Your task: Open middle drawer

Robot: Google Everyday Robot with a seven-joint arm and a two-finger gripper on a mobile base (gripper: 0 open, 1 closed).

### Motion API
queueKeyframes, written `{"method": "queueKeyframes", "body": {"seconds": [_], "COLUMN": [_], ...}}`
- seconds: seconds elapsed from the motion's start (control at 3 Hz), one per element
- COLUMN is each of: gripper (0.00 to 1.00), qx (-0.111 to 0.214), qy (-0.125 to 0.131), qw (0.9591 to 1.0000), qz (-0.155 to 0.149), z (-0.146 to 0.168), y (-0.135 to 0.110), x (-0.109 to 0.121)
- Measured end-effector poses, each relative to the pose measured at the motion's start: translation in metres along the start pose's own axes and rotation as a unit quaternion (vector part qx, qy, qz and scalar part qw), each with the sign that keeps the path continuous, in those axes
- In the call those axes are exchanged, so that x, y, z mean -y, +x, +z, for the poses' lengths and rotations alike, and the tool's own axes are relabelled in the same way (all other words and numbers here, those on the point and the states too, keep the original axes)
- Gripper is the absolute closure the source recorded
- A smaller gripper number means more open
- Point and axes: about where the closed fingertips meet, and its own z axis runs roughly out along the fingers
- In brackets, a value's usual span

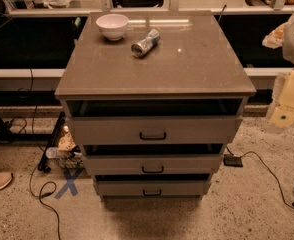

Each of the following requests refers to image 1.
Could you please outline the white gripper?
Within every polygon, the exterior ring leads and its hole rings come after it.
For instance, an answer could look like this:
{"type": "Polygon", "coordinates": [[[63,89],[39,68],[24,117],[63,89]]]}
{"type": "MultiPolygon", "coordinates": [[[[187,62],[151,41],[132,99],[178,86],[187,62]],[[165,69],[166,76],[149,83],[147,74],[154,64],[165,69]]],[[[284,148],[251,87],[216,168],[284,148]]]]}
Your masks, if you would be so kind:
{"type": "MultiPolygon", "coordinates": [[[[283,23],[266,35],[262,45],[271,49],[281,47],[286,25],[283,23]]],[[[294,69],[277,75],[266,119],[266,129],[271,133],[282,133],[294,123],[294,69]]]]}

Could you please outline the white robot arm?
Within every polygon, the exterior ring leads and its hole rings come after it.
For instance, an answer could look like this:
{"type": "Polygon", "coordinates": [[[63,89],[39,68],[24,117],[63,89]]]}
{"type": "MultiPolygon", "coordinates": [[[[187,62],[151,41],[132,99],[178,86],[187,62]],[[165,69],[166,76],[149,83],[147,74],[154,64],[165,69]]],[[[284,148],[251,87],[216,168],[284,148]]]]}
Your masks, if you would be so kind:
{"type": "MultiPolygon", "coordinates": [[[[294,65],[294,14],[267,35],[262,44],[272,49],[281,47],[283,58],[294,65]]],[[[273,133],[281,133],[294,123],[294,68],[277,75],[266,119],[267,129],[273,133]]]]}

